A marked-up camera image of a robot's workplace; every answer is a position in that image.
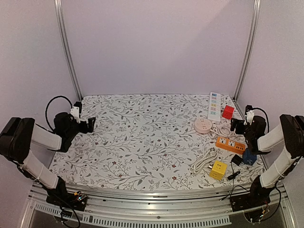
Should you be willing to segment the red cube socket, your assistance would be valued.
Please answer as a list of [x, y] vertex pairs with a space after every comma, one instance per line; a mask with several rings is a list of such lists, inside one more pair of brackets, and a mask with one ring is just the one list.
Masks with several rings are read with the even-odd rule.
[[231, 120], [233, 117], [235, 108], [229, 105], [226, 105], [222, 114], [222, 117], [228, 120]]

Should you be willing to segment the white multicolour power strip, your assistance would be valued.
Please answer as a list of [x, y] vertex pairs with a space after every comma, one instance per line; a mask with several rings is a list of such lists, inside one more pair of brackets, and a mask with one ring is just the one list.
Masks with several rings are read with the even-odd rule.
[[211, 92], [209, 95], [208, 119], [220, 123], [221, 94]]

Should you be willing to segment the pink round power socket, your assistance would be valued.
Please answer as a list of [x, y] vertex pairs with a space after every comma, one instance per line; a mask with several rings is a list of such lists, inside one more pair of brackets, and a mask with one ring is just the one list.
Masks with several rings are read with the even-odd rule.
[[212, 122], [209, 119], [197, 118], [194, 122], [194, 129], [196, 132], [206, 134], [211, 131]]

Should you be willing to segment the yellow cube socket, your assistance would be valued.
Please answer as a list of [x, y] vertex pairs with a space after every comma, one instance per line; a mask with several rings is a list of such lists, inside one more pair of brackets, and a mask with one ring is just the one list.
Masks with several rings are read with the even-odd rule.
[[209, 173], [209, 176], [218, 181], [222, 180], [225, 175], [226, 169], [227, 169], [227, 165], [225, 163], [222, 163], [220, 161], [215, 161]]

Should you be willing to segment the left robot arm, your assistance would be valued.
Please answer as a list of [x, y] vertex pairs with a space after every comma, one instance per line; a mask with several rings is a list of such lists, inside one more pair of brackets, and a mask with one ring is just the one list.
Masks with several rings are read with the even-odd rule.
[[78, 121], [62, 112], [55, 116], [55, 129], [48, 131], [37, 125], [33, 118], [12, 117], [0, 133], [0, 154], [14, 163], [29, 179], [38, 182], [60, 206], [67, 206], [71, 194], [65, 181], [51, 172], [32, 152], [31, 144], [55, 152], [67, 152], [79, 133], [92, 133], [96, 118]]

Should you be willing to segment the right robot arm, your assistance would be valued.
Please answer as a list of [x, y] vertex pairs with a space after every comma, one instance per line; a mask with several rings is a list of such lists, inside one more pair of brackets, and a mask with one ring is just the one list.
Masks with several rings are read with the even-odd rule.
[[255, 115], [245, 120], [231, 119], [231, 131], [244, 136], [252, 155], [277, 152], [269, 167], [252, 182], [246, 203], [256, 207], [266, 200], [278, 184], [304, 157], [304, 117], [282, 114], [279, 124], [266, 133], [267, 120]]

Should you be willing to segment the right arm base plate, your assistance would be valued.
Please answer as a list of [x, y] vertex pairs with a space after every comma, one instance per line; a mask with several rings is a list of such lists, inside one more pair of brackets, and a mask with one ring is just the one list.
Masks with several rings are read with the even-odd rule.
[[249, 193], [232, 196], [229, 200], [233, 212], [260, 207], [270, 203], [269, 196], [266, 198], [253, 198]]

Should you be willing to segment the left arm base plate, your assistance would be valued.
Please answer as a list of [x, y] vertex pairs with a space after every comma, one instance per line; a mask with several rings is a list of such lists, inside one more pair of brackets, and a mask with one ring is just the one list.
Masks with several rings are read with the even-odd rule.
[[49, 193], [46, 202], [56, 206], [85, 211], [88, 195], [81, 191], [67, 194]]

